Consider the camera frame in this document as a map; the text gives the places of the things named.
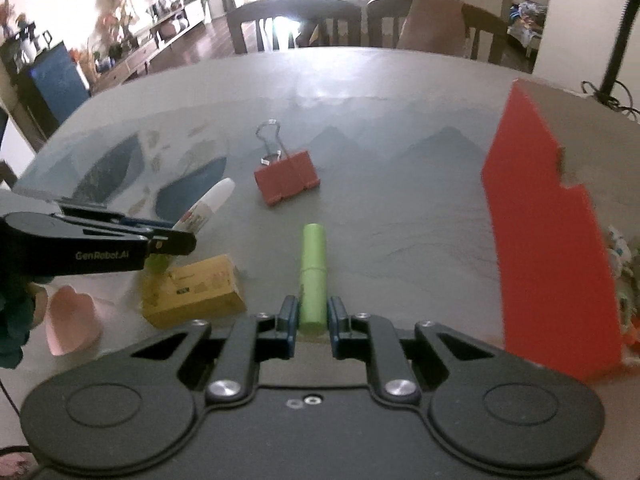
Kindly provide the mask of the white glue pen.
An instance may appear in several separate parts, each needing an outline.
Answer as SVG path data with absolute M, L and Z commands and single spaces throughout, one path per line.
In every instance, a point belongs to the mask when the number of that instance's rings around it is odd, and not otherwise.
M 174 224 L 175 231 L 198 234 L 202 227 L 226 203 L 235 189 L 231 178 L 224 178 L 210 188 Z

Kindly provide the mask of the green cylindrical tube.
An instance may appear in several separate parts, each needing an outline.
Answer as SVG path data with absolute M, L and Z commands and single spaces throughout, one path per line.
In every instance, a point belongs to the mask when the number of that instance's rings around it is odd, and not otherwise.
M 299 271 L 299 330 L 316 338 L 326 332 L 326 230 L 319 223 L 303 228 Z

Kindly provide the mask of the yellow cardboard box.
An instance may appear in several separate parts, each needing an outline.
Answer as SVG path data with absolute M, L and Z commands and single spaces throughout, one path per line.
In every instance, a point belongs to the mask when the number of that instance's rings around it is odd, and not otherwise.
M 246 311 L 238 271 L 228 255 L 142 278 L 142 316 L 156 328 L 193 320 L 226 318 Z

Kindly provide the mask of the pink heart-shaped dish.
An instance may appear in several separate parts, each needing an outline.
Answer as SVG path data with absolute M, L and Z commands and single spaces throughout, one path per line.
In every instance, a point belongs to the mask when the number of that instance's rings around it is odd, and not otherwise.
M 62 286 L 49 299 L 44 330 L 52 356 L 88 349 L 102 335 L 94 299 L 70 285 Z

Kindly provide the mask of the red binder clip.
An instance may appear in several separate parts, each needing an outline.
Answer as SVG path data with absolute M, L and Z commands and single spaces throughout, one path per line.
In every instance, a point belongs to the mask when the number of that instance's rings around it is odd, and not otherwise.
M 264 131 L 273 128 L 278 149 L 273 151 Z M 318 188 L 320 178 L 307 150 L 290 152 L 280 137 L 280 122 L 268 119 L 255 131 L 262 141 L 266 154 L 260 159 L 260 166 L 254 171 L 254 178 L 262 200 L 269 207 L 276 206 L 300 193 Z

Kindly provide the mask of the white tv cabinet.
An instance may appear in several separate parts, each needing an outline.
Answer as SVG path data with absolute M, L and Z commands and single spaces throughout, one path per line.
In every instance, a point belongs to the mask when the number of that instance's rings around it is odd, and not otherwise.
M 164 15 L 137 36 L 112 44 L 104 61 L 98 62 L 98 79 L 90 93 L 114 88 L 137 75 L 149 73 L 151 62 L 166 49 L 200 26 L 207 18 L 203 0 L 193 0 Z

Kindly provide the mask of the patterned table mat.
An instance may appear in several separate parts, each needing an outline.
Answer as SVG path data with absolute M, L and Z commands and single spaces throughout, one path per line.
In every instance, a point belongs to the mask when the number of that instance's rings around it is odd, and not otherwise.
M 407 324 L 473 328 L 500 316 L 499 278 L 480 184 L 498 115 L 372 98 L 201 105 L 111 125 L 66 125 L 18 182 L 24 193 L 174 220 L 214 182 L 234 192 L 200 236 L 196 258 L 225 252 L 250 308 L 298 289 L 302 229 L 326 229 L 329 289 L 352 311 Z M 320 185 L 269 207 L 254 178 L 257 127 L 280 122 L 307 150 Z

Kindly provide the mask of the red white storage box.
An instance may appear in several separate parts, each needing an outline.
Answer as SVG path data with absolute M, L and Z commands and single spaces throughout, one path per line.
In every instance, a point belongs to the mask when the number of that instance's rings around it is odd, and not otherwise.
M 519 79 L 482 181 L 506 348 L 578 379 L 619 370 L 613 264 L 639 238 L 638 125 L 594 99 Z

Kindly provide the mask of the wooden dining chair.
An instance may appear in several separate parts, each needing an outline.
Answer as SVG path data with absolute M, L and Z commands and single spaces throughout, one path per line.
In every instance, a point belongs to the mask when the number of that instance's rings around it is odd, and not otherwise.
M 256 0 L 226 19 L 236 54 L 361 44 L 360 7 L 344 0 Z

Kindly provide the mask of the wooden chair with pink cloth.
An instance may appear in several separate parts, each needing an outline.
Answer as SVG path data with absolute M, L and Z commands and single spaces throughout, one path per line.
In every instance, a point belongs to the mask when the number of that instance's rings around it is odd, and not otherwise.
M 487 62 L 502 61 L 508 25 L 498 15 L 463 0 L 370 0 L 366 6 L 372 47 L 480 58 L 483 34 L 491 36 Z

